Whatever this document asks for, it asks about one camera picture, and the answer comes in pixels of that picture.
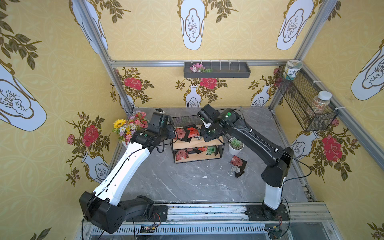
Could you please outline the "black red tea bag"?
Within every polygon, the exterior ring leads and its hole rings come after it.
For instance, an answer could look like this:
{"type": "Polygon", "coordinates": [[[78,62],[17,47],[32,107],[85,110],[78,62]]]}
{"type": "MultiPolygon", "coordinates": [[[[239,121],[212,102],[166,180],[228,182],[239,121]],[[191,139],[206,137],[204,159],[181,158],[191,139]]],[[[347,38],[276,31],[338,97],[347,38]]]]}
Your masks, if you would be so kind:
{"type": "Polygon", "coordinates": [[[192,138],[198,140],[201,138],[200,128],[196,126],[188,126],[186,127],[186,131],[188,132],[187,142],[190,142],[192,138]]]}

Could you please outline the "black wire two-tier shelf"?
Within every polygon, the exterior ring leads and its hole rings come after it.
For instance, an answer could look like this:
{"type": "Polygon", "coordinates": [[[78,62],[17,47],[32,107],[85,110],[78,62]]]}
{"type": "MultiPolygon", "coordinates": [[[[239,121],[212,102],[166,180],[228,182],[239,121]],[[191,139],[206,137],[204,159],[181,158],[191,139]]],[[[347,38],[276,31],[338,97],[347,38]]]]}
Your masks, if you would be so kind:
{"type": "MultiPolygon", "coordinates": [[[[186,131],[186,127],[188,126],[196,126],[200,128],[200,133],[201,133],[201,128],[203,126],[203,122],[197,115],[175,117],[173,118],[173,122],[174,122],[175,128],[183,128],[185,131],[186,131]]],[[[190,142],[187,142],[187,137],[188,137],[188,132],[186,131],[185,138],[178,140],[176,137],[175,142],[171,145],[175,163],[176,163],[175,153],[177,150],[188,151],[189,158],[182,163],[220,159],[222,157],[224,147],[225,147],[225,140],[226,140],[225,137],[221,136],[218,139],[214,139],[209,142],[205,142],[202,135],[199,140],[192,138],[190,142]],[[207,147],[210,147],[210,146],[217,146],[219,148],[219,153],[216,156],[206,155],[207,147]]]]}

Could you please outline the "red earl grey tea bag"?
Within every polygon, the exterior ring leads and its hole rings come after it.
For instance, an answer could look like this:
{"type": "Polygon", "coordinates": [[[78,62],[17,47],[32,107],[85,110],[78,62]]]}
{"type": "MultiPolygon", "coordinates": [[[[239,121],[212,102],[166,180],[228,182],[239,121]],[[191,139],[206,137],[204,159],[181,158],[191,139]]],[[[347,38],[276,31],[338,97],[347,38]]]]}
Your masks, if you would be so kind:
{"type": "Polygon", "coordinates": [[[235,167],[238,167],[239,169],[241,170],[244,170],[246,165],[247,165],[247,161],[237,157],[237,156],[233,156],[230,163],[235,166],[235,167]]]}

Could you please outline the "silver black tea bag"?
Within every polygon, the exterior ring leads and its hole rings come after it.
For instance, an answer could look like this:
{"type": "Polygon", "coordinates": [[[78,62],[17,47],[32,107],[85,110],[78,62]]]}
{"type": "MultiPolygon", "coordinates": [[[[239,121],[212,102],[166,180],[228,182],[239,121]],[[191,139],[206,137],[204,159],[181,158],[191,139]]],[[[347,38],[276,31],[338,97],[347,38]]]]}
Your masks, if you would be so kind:
{"type": "Polygon", "coordinates": [[[236,179],[242,176],[244,173],[245,171],[237,166],[232,166],[231,168],[231,174],[234,175],[236,179]]]}

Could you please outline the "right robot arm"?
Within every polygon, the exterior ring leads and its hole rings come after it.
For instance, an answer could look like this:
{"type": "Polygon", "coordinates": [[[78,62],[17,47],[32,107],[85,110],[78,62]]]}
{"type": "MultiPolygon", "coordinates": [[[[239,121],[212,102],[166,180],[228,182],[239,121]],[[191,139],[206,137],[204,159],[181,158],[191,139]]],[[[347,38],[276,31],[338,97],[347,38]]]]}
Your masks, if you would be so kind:
{"type": "Polygon", "coordinates": [[[230,135],[252,150],[267,165],[262,172],[262,179],[266,183],[262,211],[271,219],[282,204],[283,187],[289,181],[286,177],[291,162],[298,161],[294,158],[293,149],[290,147],[284,149],[268,140],[246,122],[240,110],[215,110],[207,104],[200,109],[198,116],[204,124],[201,130],[204,141],[209,142],[230,135]]]}

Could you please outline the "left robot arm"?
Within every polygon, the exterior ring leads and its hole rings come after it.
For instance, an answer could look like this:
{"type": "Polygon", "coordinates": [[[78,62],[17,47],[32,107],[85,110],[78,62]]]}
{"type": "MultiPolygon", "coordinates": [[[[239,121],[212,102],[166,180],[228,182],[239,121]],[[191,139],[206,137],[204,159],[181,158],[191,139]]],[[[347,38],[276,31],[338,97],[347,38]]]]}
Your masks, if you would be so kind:
{"type": "Polygon", "coordinates": [[[137,130],[121,160],[106,179],[91,193],[84,192],[80,199],[83,219],[109,234],[115,233],[123,222],[142,218],[150,220],[154,202],[145,197],[123,201],[122,195],[139,166],[154,149],[165,147],[166,140],[176,138],[172,118],[156,109],[148,127],[137,130]]]}

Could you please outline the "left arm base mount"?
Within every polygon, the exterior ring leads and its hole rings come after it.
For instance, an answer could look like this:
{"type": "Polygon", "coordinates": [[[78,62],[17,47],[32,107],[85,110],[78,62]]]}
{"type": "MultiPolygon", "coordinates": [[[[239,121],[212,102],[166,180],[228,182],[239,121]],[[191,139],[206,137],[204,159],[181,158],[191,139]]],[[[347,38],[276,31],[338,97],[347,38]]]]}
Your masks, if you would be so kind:
{"type": "Polygon", "coordinates": [[[147,216],[139,216],[133,218],[134,222],[155,222],[163,223],[167,221],[168,217],[168,206],[166,205],[154,205],[153,213],[147,216]]]}

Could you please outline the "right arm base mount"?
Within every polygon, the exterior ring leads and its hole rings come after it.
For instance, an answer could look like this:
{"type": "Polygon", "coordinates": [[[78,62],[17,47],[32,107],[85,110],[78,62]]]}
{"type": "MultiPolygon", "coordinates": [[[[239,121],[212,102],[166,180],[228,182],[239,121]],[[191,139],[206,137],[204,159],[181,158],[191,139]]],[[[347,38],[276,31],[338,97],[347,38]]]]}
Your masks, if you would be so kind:
{"type": "Polygon", "coordinates": [[[290,220],[290,214],[287,206],[280,204],[280,206],[273,210],[266,206],[264,203],[255,205],[246,205],[245,215],[248,216],[249,221],[283,221],[290,220]]]}

